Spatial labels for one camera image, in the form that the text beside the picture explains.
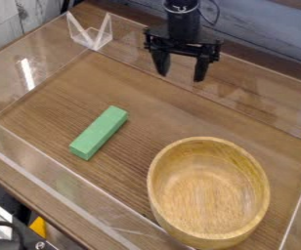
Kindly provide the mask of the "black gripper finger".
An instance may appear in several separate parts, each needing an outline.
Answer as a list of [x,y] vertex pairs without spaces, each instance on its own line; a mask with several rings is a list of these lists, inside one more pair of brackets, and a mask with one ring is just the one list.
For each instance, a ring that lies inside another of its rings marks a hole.
[[164,76],[170,68],[170,54],[160,50],[152,50],[150,53],[156,72]]
[[208,71],[208,66],[210,66],[210,58],[199,57],[196,59],[196,64],[195,64],[195,73],[194,73],[195,82],[202,82],[204,80]]

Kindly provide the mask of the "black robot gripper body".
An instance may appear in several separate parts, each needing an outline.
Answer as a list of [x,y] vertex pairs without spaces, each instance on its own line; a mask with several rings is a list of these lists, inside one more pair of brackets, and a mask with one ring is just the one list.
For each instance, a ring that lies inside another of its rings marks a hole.
[[154,63],[170,63],[175,54],[196,59],[196,63],[219,60],[222,41],[202,33],[199,8],[166,8],[166,23],[144,28],[144,48]]

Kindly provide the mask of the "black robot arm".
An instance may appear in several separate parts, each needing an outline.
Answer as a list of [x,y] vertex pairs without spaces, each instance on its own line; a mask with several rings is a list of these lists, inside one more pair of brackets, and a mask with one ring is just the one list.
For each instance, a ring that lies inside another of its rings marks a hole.
[[200,19],[215,25],[219,15],[210,21],[200,11],[200,0],[163,0],[162,7],[167,14],[162,26],[147,26],[144,48],[150,51],[155,70],[164,76],[170,69],[170,55],[175,54],[196,59],[194,81],[206,78],[208,66],[219,61],[223,40],[202,31]]

